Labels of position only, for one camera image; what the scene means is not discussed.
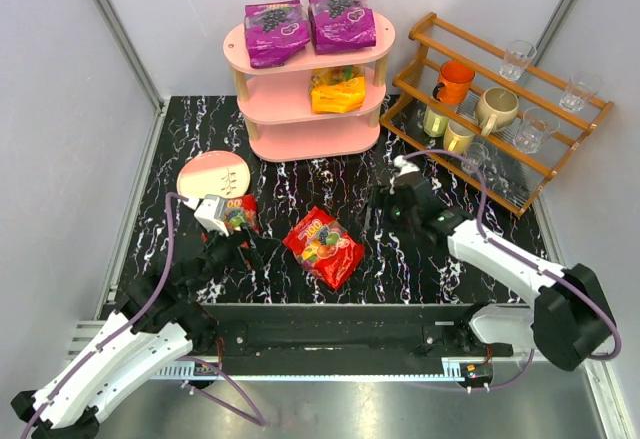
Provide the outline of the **red candy bag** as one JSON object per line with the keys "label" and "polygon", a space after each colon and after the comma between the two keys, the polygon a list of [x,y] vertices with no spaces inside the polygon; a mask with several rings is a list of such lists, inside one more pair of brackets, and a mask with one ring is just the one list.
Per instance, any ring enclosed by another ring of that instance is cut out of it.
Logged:
{"label": "red candy bag", "polygon": [[252,194],[235,198],[225,198],[222,217],[229,235],[240,234],[244,227],[259,232],[257,203]]}
{"label": "red candy bag", "polygon": [[306,272],[338,290],[354,273],[365,247],[351,238],[345,228],[327,212],[314,206],[284,238]]}

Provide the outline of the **orange candy bag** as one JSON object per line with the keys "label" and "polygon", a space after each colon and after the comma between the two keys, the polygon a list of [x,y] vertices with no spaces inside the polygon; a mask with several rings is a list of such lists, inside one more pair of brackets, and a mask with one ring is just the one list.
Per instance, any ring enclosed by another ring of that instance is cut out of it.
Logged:
{"label": "orange candy bag", "polygon": [[366,98],[366,76],[361,65],[314,69],[309,96],[316,114],[343,114],[360,108]]}

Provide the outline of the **purple candy bag front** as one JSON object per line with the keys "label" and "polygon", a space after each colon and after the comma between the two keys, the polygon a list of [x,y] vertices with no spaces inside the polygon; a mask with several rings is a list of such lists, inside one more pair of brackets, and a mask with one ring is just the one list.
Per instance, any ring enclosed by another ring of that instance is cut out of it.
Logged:
{"label": "purple candy bag front", "polygon": [[308,0],[315,52],[350,52],[376,45],[374,13],[368,0]]}

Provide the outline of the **purple candy bag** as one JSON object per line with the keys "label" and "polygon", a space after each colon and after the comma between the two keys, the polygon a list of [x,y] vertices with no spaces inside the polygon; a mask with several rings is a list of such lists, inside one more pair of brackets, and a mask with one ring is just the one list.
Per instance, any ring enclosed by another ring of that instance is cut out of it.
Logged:
{"label": "purple candy bag", "polygon": [[311,41],[299,0],[246,5],[244,12],[245,45],[252,68],[282,66]]}
{"label": "purple candy bag", "polygon": [[374,13],[368,0],[308,0],[315,52],[350,52],[376,45]]}

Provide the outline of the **purple candy bag back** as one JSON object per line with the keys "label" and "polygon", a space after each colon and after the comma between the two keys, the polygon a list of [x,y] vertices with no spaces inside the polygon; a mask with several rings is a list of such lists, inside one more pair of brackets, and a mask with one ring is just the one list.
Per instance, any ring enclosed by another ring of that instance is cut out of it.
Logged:
{"label": "purple candy bag back", "polygon": [[245,45],[252,68],[282,66],[311,41],[299,0],[246,5],[244,12]]}

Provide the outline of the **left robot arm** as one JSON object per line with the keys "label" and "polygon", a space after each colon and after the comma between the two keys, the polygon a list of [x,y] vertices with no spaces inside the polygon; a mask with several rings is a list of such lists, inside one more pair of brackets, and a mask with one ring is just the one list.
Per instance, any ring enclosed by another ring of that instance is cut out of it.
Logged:
{"label": "left robot arm", "polygon": [[32,438],[93,438],[129,394],[174,361],[223,351],[222,329],[198,301],[217,273],[263,267],[250,227],[199,239],[191,257],[169,249],[159,273],[133,280],[88,345],[46,386],[11,401]]}

